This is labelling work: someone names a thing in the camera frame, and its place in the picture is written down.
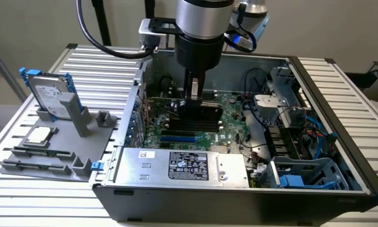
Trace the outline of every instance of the circuit board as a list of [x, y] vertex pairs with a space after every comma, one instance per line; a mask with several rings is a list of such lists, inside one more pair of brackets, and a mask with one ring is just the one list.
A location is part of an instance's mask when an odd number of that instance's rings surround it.
[[[171, 113], [164, 109], [164, 106], [168, 101], [176, 101], [180, 99], [156, 97], [150, 98], [150, 100], [154, 102], [154, 106], [158, 108], [158, 114], [155, 115], [152, 121], [147, 124], [144, 147], [160, 148], [160, 138], [163, 136], [162, 131], [166, 130], [164, 122], [167, 117], [171, 115]], [[238, 101], [238, 96], [232, 93], [220, 93], [214, 101], [222, 104], [224, 107], [222, 117], [224, 128], [220, 130], [220, 132], [195, 132], [195, 143], [171, 142], [170, 149], [211, 151], [218, 148], [222, 151], [226, 150], [226, 153], [244, 154], [248, 156], [248, 148], [240, 146], [239, 140], [236, 139], [238, 134], [243, 139], [248, 133], [246, 121], [242, 121], [242, 101]]]

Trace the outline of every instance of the black pole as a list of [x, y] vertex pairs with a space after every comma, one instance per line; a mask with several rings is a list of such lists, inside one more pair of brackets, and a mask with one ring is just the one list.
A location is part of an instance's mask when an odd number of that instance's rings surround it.
[[146, 18], [152, 19], [156, 17], [156, 0], [144, 0], [146, 5]]
[[104, 46], [112, 46], [111, 43], [111, 34], [108, 29], [108, 22], [107, 22], [107, 14], [104, 8], [104, 0], [92, 0], [94, 7], [95, 7], [95, 14], [96, 20], [99, 22], [100, 32], [102, 32], [102, 39]]

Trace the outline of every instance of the white wall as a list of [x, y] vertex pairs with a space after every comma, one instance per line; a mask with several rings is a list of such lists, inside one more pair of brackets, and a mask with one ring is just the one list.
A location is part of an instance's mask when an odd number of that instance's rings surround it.
[[[92, 4], [84, 3], [87, 26], [99, 37]], [[48, 70], [68, 43], [88, 44], [74, 0], [0, 0], [0, 57], [14, 76], [20, 67]]]
[[[175, 0], [158, 0], [156, 15], [174, 17]], [[333, 58], [344, 70], [365, 71], [378, 61], [378, 0], [267, 0], [271, 24], [258, 52]], [[95, 10], [83, 1], [88, 28], [100, 40]], [[139, 46], [143, 0], [106, 0], [112, 41]], [[0, 55], [48, 70], [68, 43], [88, 44], [78, 26], [75, 0], [0, 0]]]

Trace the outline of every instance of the aluminum extrusion table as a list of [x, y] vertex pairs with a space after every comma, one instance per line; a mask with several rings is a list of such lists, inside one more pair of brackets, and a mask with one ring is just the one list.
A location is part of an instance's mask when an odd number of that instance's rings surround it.
[[[119, 118], [124, 113], [130, 84], [139, 69], [136, 60], [112, 57], [99, 49], [70, 46], [50, 72], [74, 75], [83, 105], [91, 112], [108, 110]], [[114, 48], [122, 52], [135, 49]], [[378, 174], [378, 110], [336, 64], [324, 59], [300, 58], [352, 138]], [[38, 121], [38, 103], [32, 96], [0, 133], [0, 162]], [[107, 154], [114, 152], [114, 130]], [[88, 183], [63, 182], [0, 174], [0, 226], [136, 226], [116, 223], [108, 216]], [[142, 223], [140, 226], [199, 226]], [[325, 227], [378, 227], [378, 206], [369, 212], [343, 214]]]

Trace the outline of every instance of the warning label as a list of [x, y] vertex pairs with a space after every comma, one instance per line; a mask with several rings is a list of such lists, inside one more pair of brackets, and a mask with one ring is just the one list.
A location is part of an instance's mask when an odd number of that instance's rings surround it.
[[208, 154], [171, 152], [168, 177], [175, 180], [208, 181]]

